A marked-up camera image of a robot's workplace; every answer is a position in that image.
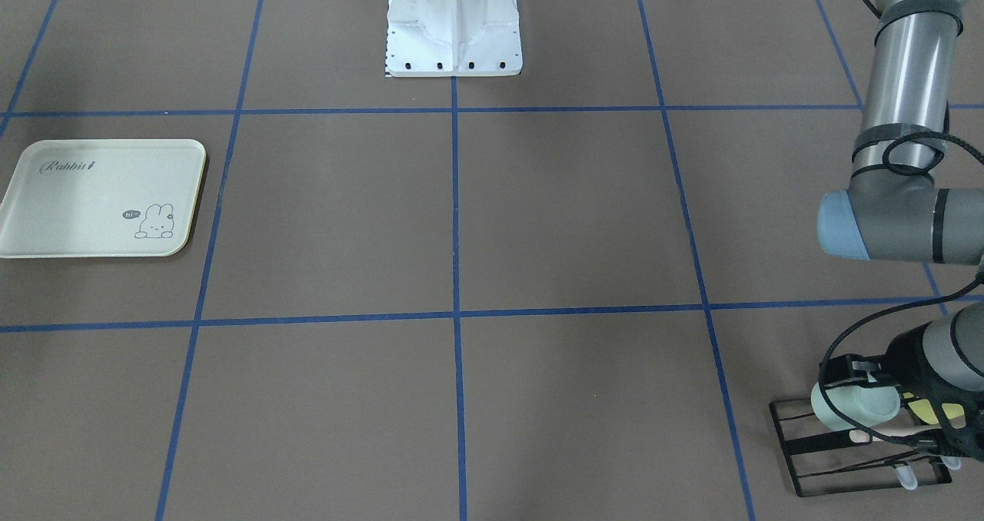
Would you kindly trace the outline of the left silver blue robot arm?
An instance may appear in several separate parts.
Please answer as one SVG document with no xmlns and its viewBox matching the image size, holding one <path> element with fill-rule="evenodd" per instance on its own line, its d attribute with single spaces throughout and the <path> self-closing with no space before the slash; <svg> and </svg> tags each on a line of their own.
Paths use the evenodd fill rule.
<svg viewBox="0 0 984 521">
<path fill-rule="evenodd" d="M 816 390 L 837 426 L 938 456 L 982 459 L 982 304 L 966 305 L 896 336 L 874 357 L 837 354 L 864 325 L 914 308 L 952 303 L 982 286 L 982 191 L 942 188 L 935 171 L 949 145 L 982 153 L 949 130 L 949 85 L 963 9 L 970 0 L 866 0 L 879 26 L 850 183 L 827 193 L 816 232 L 826 254 L 855 261 L 974 266 L 945 296 L 896 305 L 854 322 L 829 345 Z M 837 388 L 892 388 L 924 400 L 930 429 L 889 436 L 837 405 Z"/>
</svg>

